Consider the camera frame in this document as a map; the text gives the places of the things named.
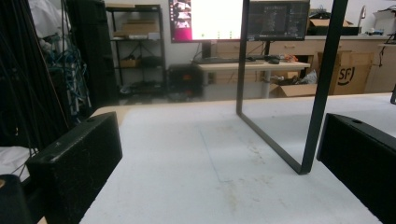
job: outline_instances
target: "table surface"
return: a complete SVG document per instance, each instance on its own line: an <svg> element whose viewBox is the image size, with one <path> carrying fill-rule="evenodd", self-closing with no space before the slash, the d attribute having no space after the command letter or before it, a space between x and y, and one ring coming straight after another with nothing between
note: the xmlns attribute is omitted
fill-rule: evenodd
<svg viewBox="0 0 396 224"><path fill-rule="evenodd" d="M197 64L204 72L215 72L215 71L233 71L237 70L239 63L210 63L210 64ZM306 67L310 67L309 63L291 62L285 63L280 62L279 64L271 64L266 61L262 63L246 63L245 70L254 71L276 71L276 70L301 70Z"/></svg>
<svg viewBox="0 0 396 224"><path fill-rule="evenodd" d="M390 94L329 97L326 113L396 136ZM235 114L235 101L105 107L123 158L81 223L380 223L319 161L297 175ZM244 101L297 158L313 98Z"/></svg>

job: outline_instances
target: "screen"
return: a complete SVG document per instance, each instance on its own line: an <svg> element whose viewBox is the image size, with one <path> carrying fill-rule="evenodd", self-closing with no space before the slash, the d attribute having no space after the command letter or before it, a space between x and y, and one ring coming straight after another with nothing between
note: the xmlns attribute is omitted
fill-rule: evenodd
<svg viewBox="0 0 396 224"><path fill-rule="evenodd" d="M169 0L172 43L241 38L243 0ZM249 40L304 40L309 0L251 1Z"/></svg>

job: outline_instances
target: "wooden desk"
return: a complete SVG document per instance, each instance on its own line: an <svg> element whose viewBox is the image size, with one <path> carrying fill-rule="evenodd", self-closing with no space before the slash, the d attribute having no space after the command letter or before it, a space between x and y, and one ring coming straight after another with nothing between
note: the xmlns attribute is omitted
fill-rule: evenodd
<svg viewBox="0 0 396 224"><path fill-rule="evenodd" d="M390 94L331 96L327 112L396 136ZM311 97L245 101L301 156ZM101 108L123 158L81 223L380 223L320 162L297 175L234 112L235 101Z"/></svg>
<svg viewBox="0 0 396 224"><path fill-rule="evenodd" d="M197 64L197 66L204 72L204 86L208 85L208 73L218 71L237 71L238 63L212 63L212 64ZM262 98L269 98L271 71L292 71L302 70L310 67L309 63L283 63L271 64L265 61L262 63L246 63L245 71L263 71L264 81L262 82Z"/></svg>

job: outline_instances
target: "keyboard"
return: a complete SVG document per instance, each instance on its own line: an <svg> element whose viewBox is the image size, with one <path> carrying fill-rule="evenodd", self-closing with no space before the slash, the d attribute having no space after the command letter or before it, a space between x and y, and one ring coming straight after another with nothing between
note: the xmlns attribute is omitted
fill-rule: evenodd
<svg viewBox="0 0 396 224"><path fill-rule="evenodd" d="M192 60L193 63L210 64L210 63L239 63L236 58L196 58Z"/></svg>

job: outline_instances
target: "white wall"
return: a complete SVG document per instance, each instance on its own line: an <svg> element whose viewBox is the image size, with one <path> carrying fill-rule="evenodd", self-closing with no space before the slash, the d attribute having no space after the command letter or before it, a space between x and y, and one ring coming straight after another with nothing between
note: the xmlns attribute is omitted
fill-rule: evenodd
<svg viewBox="0 0 396 224"><path fill-rule="evenodd" d="M50 0L55 6L60 6L60 0ZM128 4L160 4L163 8L163 28L165 37L166 64L188 63L195 54L198 44L171 44L169 34L169 7L168 0L105 0L107 3L128 3ZM387 0L349 0L346 9L346 20L358 24L361 8L366 5L366 19L361 21L362 31L366 32L374 27L375 16L373 12L395 5L393 1ZM311 0L311 8L326 8L332 11L332 0Z"/></svg>

